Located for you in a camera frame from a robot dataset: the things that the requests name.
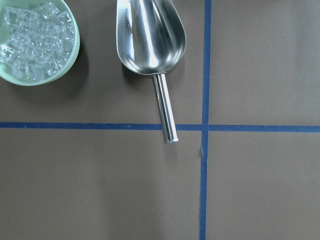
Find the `steel ice scoop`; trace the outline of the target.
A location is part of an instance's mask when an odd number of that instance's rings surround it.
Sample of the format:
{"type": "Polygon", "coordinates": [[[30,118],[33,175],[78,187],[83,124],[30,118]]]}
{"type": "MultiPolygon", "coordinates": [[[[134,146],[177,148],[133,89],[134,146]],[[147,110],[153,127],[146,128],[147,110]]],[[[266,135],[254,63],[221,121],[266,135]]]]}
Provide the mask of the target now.
{"type": "Polygon", "coordinates": [[[130,71],[152,78],[165,143],[178,142],[166,75],[184,56],[186,32],[171,0],[118,0],[116,51],[130,71]]]}

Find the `green bowl of ice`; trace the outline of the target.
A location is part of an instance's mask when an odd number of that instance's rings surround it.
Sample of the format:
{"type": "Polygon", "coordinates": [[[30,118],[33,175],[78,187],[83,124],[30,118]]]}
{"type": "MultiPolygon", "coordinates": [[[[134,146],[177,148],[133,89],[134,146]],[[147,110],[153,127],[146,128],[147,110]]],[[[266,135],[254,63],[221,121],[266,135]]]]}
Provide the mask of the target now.
{"type": "Polygon", "coordinates": [[[76,19],[64,0],[0,2],[0,76],[20,86],[65,75],[80,50],[76,19]]]}

